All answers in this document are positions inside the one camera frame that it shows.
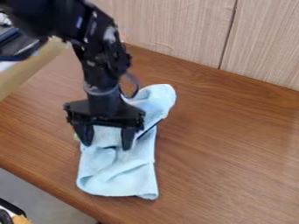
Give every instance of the cloth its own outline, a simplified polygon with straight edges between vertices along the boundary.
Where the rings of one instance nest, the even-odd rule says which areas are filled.
[[[155,173],[156,124],[166,118],[177,99],[170,85],[142,88],[126,102],[146,112],[144,130],[136,133],[130,150],[122,149],[121,129],[94,126],[91,146],[80,146],[77,186],[93,195],[158,197]]]

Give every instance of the wall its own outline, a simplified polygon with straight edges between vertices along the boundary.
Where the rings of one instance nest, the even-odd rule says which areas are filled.
[[[235,0],[94,0],[124,41],[218,67]]]
[[[94,2],[126,42],[299,90],[299,0]]]
[[[299,90],[299,1],[239,0],[221,69]]]

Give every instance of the wooden table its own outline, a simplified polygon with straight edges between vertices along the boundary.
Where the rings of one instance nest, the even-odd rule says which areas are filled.
[[[170,83],[178,95],[156,140],[158,200],[76,187],[79,145],[62,104],[85,94],[71,50],[0,104],[0,165],[103,223],[299,223],[299,93],[129,51],[144,85]]]

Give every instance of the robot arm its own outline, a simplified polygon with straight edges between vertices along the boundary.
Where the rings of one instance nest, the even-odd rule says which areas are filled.
[[[114,20],[83,0],[2,0],[0,8],[13,24],[36,39],[57,36],[71,42],[84,71],[87,100],[66,103],[67,121],[81,142],[89,146],[94,125],[122,129],[128,150],[145,113],[122,99],[119,79],[131,57],[121,43]]]

